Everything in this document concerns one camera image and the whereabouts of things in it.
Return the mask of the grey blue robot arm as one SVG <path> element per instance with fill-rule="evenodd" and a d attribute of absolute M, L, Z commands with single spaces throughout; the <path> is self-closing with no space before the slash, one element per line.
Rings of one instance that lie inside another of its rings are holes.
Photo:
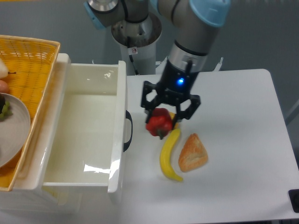
<path fill-rule="evenodd" d="M 97 29 L 109 27 L 127 64 L 127 73 L 152 74 L 156 42 L 162 33 L 159 15 L 178 34 L 158 83 L 144 82 L 141 107 L 148 118 L 161 104 L 174 106 L 174 121 L 190 119 L 200 105 L 191 89 L 210 48 L 224 25 L 228 0 L 87 0 L 85 10 Z"/>

